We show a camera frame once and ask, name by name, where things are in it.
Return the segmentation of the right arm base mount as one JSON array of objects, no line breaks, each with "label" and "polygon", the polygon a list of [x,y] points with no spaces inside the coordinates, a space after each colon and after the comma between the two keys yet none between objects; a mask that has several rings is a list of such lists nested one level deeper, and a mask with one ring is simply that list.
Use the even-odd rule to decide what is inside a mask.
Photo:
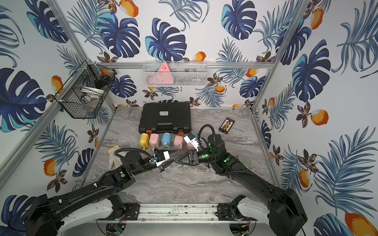
[{"label": "right arm base mount", "polygon": [[251,217],[245,217],[237,208],[238,203],[245,199],[245,195],[239,195],[231,203],[220,203],[217,205],[215,216],[219,221],[250,221],[255,220]]}]

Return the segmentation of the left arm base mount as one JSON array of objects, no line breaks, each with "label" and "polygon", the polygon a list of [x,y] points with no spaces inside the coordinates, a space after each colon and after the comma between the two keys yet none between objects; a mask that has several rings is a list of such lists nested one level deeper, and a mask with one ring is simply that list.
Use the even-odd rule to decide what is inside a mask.
[{"label": "left arm base mount", "polygon": [[137,220],[139,216],[140,204],[124,203],[118,195],[111,198],[113,204],[112,218],[119,221]]}]

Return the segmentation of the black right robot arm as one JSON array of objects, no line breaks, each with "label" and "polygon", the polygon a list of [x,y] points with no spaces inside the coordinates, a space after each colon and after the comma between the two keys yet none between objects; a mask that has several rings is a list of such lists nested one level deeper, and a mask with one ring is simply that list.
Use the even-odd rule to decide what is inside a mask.
[{"label": "black right robot arm", "polygon": [[267,224],[277,236],[295,236],[304,232],[303,226],[308,218],[298,195],[292,189],[283,190],[249,170],[240,159],[226,150],[224,141],[215,133],[213,126],[204,125],[200,130],[207,127],[212,133],[205,147],[200,134],[195,136],[190,133],[183,138],[193,147],[187,152],[187,164],[205,163],[217,175],[241,184],[259,200],[255,202],[245,195],[239,195],[225,205],[225,210],[216,212],[216,216],[224,221],[253,219]]}]

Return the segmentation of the yellow pencil sharpener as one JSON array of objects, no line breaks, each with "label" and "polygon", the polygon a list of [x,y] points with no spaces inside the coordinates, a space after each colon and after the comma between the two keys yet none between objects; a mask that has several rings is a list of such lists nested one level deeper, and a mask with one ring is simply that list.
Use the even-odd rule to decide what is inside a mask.
[{"label": "yellow pencil sharpener", "polygon": [[143,148],[143,150],[146,150],[146,148],[150,146],[149,139],[150,139],[150,136],[147,133],[141,134],[139,143],[141,147]]}]

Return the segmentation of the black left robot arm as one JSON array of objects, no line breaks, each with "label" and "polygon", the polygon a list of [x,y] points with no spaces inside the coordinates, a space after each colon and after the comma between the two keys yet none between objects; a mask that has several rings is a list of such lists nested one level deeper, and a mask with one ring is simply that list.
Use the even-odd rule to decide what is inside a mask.
[{"label": "black left robot arm", "polygon": [[135,175],[154,168],[163,171],[180,155],[176,150],[154,149],[153,154],[138,148],[121,148],[114,151],[122,164],[105,172],[92,184],[70,193],[49,198],[46,194],[34,199],[26,211],[24,220],[27,236],[56,236],[66,223],[64,218],[90,203],[110,197],[110,215],[118,218],[122,214],[121,201],[115,194],[135,183]]}]

